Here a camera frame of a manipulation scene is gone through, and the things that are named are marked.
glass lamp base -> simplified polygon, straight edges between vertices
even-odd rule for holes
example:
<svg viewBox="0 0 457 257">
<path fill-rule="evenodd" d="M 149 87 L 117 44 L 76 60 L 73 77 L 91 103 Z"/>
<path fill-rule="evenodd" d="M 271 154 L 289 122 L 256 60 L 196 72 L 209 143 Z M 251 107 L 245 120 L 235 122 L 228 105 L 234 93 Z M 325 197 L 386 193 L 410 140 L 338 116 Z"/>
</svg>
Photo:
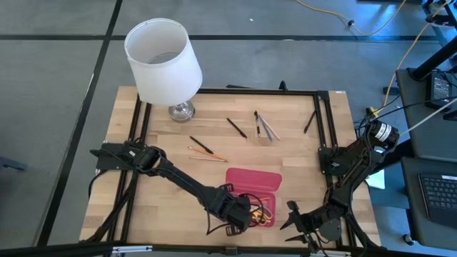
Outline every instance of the glass lamp base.
<svg viewBox="0 0 457 257">
<path fill-rule="evenodd" d="M 169 115 L 175 122 L 183 123 L 190 121 L 195 115 L 194 105 L 190 101 L 169 107 Z"/>
</svg>

wooden board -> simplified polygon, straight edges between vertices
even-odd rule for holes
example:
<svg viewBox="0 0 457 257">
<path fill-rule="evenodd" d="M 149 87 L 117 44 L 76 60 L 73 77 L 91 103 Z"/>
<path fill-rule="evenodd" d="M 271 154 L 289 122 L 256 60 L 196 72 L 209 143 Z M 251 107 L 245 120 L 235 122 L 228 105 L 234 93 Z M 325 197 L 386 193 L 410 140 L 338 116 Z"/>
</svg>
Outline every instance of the wooden board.
<svg viewBox="0 0 457 257">
<path fill-rule="evenodd" d="M 351 113 L 345 92 L 330 92 L 336 135 L 340 146 L 353 142 Z M 136 100 L 135 87 L 120 87 L 114 104 L 106 140 L 123 142 L 129 133 Z M 166 151 L 168 159 L 202 184 L 219 186 L 225 182 L 230 167 L 247 168 L 279 173 L 283 177 L 275 193 L 276 222 L 271 228 L 250 228 L 240 236 L 227 237 L 225 230 L 206 236 L 206 213 L 197 200 L 164 178 L 140 176 L 134 210 L 131 217 L 129 243 L 150 243 L 198 246 L 253 246 L 253 247 L 306 247 L 300 242 L 285 242 L 297 236 L 295 226 L 280 231 L 288 218 L 286 202 L 294 200 L 300 212 L 312 211 L 321 206 L 326 191 L 321 175 L 317 148 L 319 147 L 316 119 L 307 134 L 303 128 L 314 111 L 311 96 L 262 96 L 238 94 L 197 94 L 192 98 L 196 107 L 194 119 L 178 124 L 170 120 L 166 107 L 154 106 L 149 121 L 147 144 Z M 325 108 L 321 104 L 326 140 L 330 143 Z M 257 110 L 276 130 L 281 141 L 273 143 L 256 136 L 254 110 Z M 227 122 L 229 117 L 244 131 L 244 139 Z M 187 148 L 197 146 L 190 140 L 194 136 L 215 153 L 228 159 L 228 163 L 189 159 L 203 156 Z M 88 238 L 103 222 L 112 209 L 118 171 L 110 171 L 94 184 L 81 231 L 81 239 Z M 375 243 L 380 243 L 370 196 L 365 184 L 353 195 L 353 210 L 362 229 Z M 121 227 L 120 215 L 118 228 Z M 211 227 L 221 224 L 211 217 Z M 347 242 L 346 230 L 343 241 Z M 119 238 L 120 229 L 116 231 Z M 333 248 L 334 242 L 325 247 Z"/>
</svg>

pencil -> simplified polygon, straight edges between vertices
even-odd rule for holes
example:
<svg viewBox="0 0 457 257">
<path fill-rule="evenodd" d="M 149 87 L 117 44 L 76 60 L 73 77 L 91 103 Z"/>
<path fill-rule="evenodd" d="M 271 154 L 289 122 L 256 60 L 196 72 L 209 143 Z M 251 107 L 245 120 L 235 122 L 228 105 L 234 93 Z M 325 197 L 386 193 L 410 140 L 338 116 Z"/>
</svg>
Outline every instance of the pencil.
<svg viewBox="0 0 457 257">
<path fill-rule="evenodd" d="M 231 121 L 229 118 L 227 118 L 227 121 L 230 122 L 230 124 L 240 133 L 241 136 L 243 136 L 244 138 L 248 138 L 247 135 L 243 133 L 243 131 L 241 131 L 241 129 L 238 126 L 236 126 L 233 121 Z"/>
<path fill-rule="evenodd" d="M 265 123 L 266 127 L 270 129 L 271 133 L 273 133 L 273 136 L 276 137 L 276 139 L 278 139 L 279 141 L 281 140 L 281 138 L 279 137 L 279 135 L 276 133 L 276 131 L 274 131 L 273 128 L 271 128 L 270 124 L 268 124 L 268 122 L 266 122 L 266 120 L 264 118 L 262 118 L 262 121 Z"/>
<path fill-rule="evenodd" d="M 221 160 L 225 160 L 225 158 L 222 157 L 222 156 L 218 156 L 218 155 L 216 155 L 216 154 L 206 153 L 205 151 L 202 151 L 202 150 L 200 150 L 200 149 L 195 149 L 195 148 L 192 147 L 192 146 L 187 146 L 187 148 L 189 148 L 189 149 L 191 149 L 191 150 L 193 150 L 193 151 L 202 153 L 202 154 L 206 154 L 207 156 L 211 156 L 211 157 L 214 157 L 214 158 L 218 158 L 218 159 L 221 159 Z"/>
<path fill-rule="evenodd" d="M 306 133 L 308 131 L 309 125 L 311 125 L 311 122 L 313 121 L 313 118 L 314 118 L 315 115 L 316 115 L 316 111 L 314 111 L 313 114 L 311 114 L 311 118 L 309 118 L 308 124 L 306 124 L 304 133 Z"/>
<path fill-rule="evenodd" d="M 229 162 L 227 160 L 221 160 L 221 159 L 213 159 L 213 158 L 201 158 L 201 157 L 189 157 L 189 158 L 192 158 L 192 159 L 196 159 L 196 160 L 204 160 L 204 161 L 220 161 L 220 162 Z"/>
<path fill-rule="evenodd" d="M 207 152 L 210 153 L 210 154 L 214 154 L 213 151 L 209 150 L 208 147 L 204 146 L 202 143 L 200 143 L 198 140 L 196 140 L 193 136 L 189 136 L 189 137 L 192 139 L 192 141 L 194 141 L 195 143 L 197 143 L 199 146 L 203 147 L 203 149 L 205 149 L 205 151 L 207 151 Z"/>
<path fill-rule="evenodd" d="M 265 121 L 262 119 L 262 116 L 260 114 L 258 115 L 258 118 L 260 119 L 260 122 L 262 123 L 263 129 L 265 129 L 268 139 L 270 139 L 270 142 L 273 142 L 273 138 L 271 138 L 270 132 L 268 132 L 268 128 L 265 125 Z"/>
<path fill-rule="evenodd" d="M 256 117 L 257 136 L 260 137 L 260 126 L 258 125 L 258 115 L 257 115 L 257 111 L 254 111 L 254 116 Z"/>
</svg>

white lampshade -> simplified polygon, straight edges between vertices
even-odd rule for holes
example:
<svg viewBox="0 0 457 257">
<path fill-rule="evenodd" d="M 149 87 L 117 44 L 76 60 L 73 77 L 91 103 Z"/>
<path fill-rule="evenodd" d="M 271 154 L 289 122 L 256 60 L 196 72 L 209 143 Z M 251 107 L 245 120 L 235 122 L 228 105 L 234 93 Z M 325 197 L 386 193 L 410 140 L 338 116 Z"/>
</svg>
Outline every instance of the white lampshade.
<svg viewBox="0 0 457 257">
<path fill-rule="evenodd" d="M 124 48 L 142 101 L 174 106 L 188 101 L 200 88 L 201 68 L 180 23 L 142 22 L 129 32 Z"/>
</svg>

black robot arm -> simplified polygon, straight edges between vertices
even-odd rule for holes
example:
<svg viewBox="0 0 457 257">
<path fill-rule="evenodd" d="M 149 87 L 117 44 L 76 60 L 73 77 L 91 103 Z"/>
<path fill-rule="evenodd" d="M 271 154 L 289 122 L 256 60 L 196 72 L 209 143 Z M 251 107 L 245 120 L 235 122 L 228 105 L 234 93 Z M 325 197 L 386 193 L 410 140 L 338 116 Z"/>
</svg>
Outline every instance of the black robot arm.
<svg viewBox="0 0 457 257">
<path fill-rule="evenodd" d="M 296 202 L 287 203 L 292 212 L 281 229 L 295 224 L 297 231 L 302 233 L 287 241 L 308 243 L 308 247 L 317 252 L 319 247 L 311 234 L 319 231 L 324 238 L 336 241 L 341 237 L 341 218 L 345 218 L 364 246 L 376 247 L 357 224 L 351 210 L 352 194 L 382 162 L 384 156 L 395 149 L 398 138 L 396 128 L 374 121 L 368 125 L 363 136 L 350 146 L 335 148 L 320 155 L 321 165 L 331 167 L 331 173 L 339 174 L 343 178 L 327 189 L 322 207 L 312 212 L 300 214 Z M 383 153 L 375 151 L 375 146 L 383 148 Z"/>
<path fill-rule="evenodd" d="M 190 177 L 166 158 L 166 153 L 155 146 L 124 142 L 104 143 L 99 150 L 91 150 L 99 158 L 97 168 L 133 170 L 147 176 L 161 176 L 195 196 L 208 213 L 225 221 L 227 236 L 243 233 L 251 223 L 251 203 L 247 195 L 233 196 L 233 185 L 205 186 Z M 105 231 L 100 231 L 96 239 Z"/>
</svg>

